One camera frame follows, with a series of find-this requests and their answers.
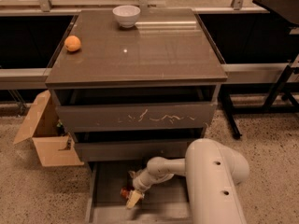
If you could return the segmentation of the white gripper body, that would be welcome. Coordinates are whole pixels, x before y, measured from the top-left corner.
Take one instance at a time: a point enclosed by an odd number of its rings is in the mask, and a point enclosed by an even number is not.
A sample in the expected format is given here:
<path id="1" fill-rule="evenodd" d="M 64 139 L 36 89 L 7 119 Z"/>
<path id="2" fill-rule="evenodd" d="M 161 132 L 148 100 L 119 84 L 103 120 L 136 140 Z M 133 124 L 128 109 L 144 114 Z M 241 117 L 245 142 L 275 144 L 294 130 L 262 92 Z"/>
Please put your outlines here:
<path id="1" fill-rule="evenodd" d="M 155 182 L 155 178 L 147 169 L 139 170 L 138 176 L 133 178 L 133 187 L 141 192 L 146 192 Z"/>

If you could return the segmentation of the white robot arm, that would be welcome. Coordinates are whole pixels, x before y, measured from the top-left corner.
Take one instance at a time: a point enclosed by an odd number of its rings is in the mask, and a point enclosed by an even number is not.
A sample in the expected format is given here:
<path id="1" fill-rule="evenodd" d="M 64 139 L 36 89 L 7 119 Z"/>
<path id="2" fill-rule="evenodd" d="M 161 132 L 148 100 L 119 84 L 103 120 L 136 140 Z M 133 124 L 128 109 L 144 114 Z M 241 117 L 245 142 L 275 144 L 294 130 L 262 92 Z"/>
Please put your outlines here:
<path id="1" fill-rule="evenodd" d="M 247 224 L 235 186 L 249 178 L 249 164 L 239 152 L 206 138 L 190 143 L 183 159 L 154 157 L 132 173 L 126 207 L 174 175 L 186 178 L 193 224 Z"/>

